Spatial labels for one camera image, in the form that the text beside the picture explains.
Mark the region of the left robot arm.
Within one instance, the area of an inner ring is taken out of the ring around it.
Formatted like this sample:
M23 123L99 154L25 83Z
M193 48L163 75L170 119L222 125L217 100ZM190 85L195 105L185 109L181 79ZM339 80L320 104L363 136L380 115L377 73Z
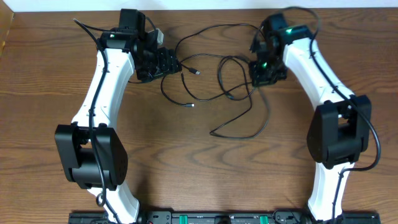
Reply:
M94 37L97 63L85 100L70 124L55 130L55 143L68 181L96 197L109 222L139 223L140 204L125 180L127 152L116 126L126 86L180 72L172 49L163 47L158 28L146 31L149 18L137 9L122 9L119 25Z

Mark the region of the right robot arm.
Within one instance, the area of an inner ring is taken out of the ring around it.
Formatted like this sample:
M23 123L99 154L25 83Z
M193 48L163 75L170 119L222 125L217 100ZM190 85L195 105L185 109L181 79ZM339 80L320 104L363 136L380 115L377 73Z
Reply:
M368 148L371 102L356 96L335 75L306 25L289 26L283 13L267 17L254 39L249 74L254 87L273 85L291 71L314 110L307 147L316 162L312 194L307 202L312 221L341 219L345 184L359 156Z

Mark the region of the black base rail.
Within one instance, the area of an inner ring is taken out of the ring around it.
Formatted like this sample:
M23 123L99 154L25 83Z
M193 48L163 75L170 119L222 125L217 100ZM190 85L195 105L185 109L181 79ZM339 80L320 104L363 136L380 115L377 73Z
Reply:
M111 215L99 213L70 213L67 223L116 223ZM294 223L332 223L331 221L315 221L307 212L299 210L277 210L271 213L177 213L169 211L144 212L138 216L137 222L145 224L294 224ZM343 213L336 223L344 224L381 224L378 213L359 212Z

